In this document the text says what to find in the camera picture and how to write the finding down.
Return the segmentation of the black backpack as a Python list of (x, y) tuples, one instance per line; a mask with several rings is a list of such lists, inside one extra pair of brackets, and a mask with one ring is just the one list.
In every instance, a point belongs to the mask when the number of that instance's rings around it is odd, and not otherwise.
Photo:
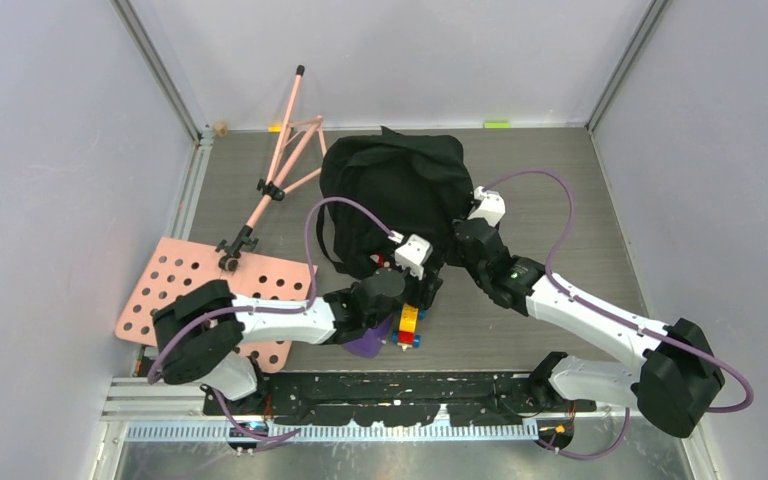
[(427, 240), (425, 264), (439, 271), (474, 190), (458, 139), (387, 127), (337, 139), (324, 156), (319, 186), (332, 201), (320, 209), (317, 227), (330, 219), (334, 228), (332, 247), (321, 250), (337, 272), (356, 279), (376, 270), (374, 256), (393, 261), (396, 246), (383, 226)]

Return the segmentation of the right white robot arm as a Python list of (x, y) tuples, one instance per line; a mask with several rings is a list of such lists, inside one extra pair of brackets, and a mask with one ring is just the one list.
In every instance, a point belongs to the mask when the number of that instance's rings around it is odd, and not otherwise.
[(618, 308), (575, 288), (543, 264), (510, 254), (498, 230), (481, 218), (457, 223), (459, 264), (497, 306), (567, 330), (610, 355), (588, 361), (552, 352), (533, 374), (531, 397), (544, 410), (567, 400), (634, 408), (653, 426), (687, 438), (722, 390), (703, 330), (680, 318), (673, 324)]

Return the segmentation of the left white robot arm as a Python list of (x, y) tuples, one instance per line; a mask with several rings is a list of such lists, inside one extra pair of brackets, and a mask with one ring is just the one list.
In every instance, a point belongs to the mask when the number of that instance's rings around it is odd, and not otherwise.
[(261, 370), (236, 347), (246, 343), (342, 345), (364, 337), (403, 306), (432, 299), (441, 281), (432, 264), (417, 276), (406, 267), (380, 268), (351, 286), (307, 300), (269, 300), (234, 294), (211, 280), (177, 297), (152, 317), (157, 347), (149, 383), (207, 385), (244, 414), (267, 398)]

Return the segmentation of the purple stapler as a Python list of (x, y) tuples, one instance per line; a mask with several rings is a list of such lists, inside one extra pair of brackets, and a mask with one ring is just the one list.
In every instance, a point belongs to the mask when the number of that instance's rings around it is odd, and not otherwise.
[(377, 327), (368, 329), (360, 338), (345, 343), (344, 350), (361, 358), (375, 358), (387, 342), (392, 322), (393, 319), (389, 317)]

